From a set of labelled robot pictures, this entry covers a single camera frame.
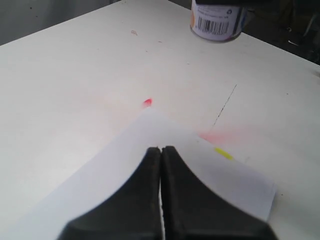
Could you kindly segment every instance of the barcode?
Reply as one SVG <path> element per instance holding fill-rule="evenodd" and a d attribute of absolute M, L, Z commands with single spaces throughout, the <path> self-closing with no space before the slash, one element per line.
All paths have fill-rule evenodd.
<path fill-rule="evenodd" d="M 198 29 L 203 33 L 210 33 L 213 35 L 223 35 L 226 34 L 229 27 L 228 21 L 210 21 L 199 17 L 198 19 Z"/>

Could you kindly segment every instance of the white paper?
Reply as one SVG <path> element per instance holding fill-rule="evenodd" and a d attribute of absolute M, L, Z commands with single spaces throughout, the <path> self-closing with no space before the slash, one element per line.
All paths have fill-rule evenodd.
<path fill-rule="evenodd" d="M 175 146 L 212 191 L 266 221 L 276 187 L 263 175 L 225 159 L 195 133 L 147 108 L 122 134 L 23 216 L 1 239 L 55 240 L 65 224 L 110 197 L 134 172 L 148 147 Z"/>

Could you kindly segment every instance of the yellow mark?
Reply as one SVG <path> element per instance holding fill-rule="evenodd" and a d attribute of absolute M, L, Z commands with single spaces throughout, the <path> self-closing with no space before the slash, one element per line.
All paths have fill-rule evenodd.
<path fill-rule="evenodd" d="M 218 153 L 221 154 L 222 156 L 224 156 L 226 159 L 229 160 L 233 160 L 234 157 L 231 156 L 229 153 L 227 153 L 226 151 L 223 151 L 221 148 L 215 147 L 214 150 Z"/>

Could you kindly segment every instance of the can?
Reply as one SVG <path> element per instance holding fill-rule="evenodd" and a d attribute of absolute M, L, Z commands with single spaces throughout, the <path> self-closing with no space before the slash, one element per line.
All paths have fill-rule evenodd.
<path fill-rule="evenodd" d="M 198 5 L 192 0 L 191 30 L 201 38 L 226 42 L 240 35 L 247 9 L 228 5 Z"/>

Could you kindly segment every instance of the white table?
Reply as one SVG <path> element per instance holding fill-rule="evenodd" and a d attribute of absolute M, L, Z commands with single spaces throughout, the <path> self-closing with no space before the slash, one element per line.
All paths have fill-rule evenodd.
<path fill-rule="evenodd" d="M 125 0 L 0 47 L 0 231 L 152 98 L 274 180 L 280 240 L 320 238 L 320 67 L 246 34 L 202 40 L 189 18 L 166 0 Z"/>

